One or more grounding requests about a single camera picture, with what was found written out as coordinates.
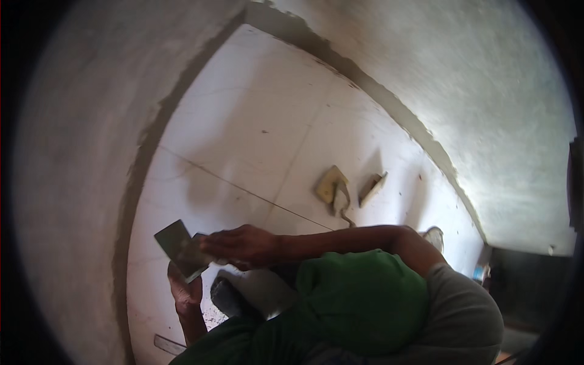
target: floor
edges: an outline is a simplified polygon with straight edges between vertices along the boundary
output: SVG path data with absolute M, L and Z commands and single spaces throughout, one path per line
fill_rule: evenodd
M 216 52 L 184 95 L 154 155 L 128 253 L 127 304 L 138 365 L 167 364 L 154 334 L 184 343 L 166 279 L 168 258 L 153 235 L 182 219 L 191 234 L 250 223 L 275 234 L 347 227 L 313 194 L 337 165 L 349 180 L 357 225 L 407 224 L 444 232 L 444 257 L 470 276 L 483 243 L 447 179 L 376 102 L 313 56 L 249 25 Z M 383 190 L 358 208 L 359 188 L 388 172 Z M 269 272 L 212 266 L 203 273 L 209 329 L 225 317 L 208 289 L 231 276 L 249 301 L 275 315 L 295 293 Z

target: man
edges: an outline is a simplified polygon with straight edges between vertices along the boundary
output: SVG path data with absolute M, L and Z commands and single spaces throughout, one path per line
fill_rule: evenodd
M 229 320 L 206 333 L 200 278 L 169 266 L 187 350 L 173 364 L 492 364 L 503 322 L 490 295 L 448 266 L 409 227 L 379 225 L 314 235 L 273 235 L 243 225 L 201 241 L 241 270 L 300 263 L 300 300 L 264 321 L 225 279 L 212 294 Z

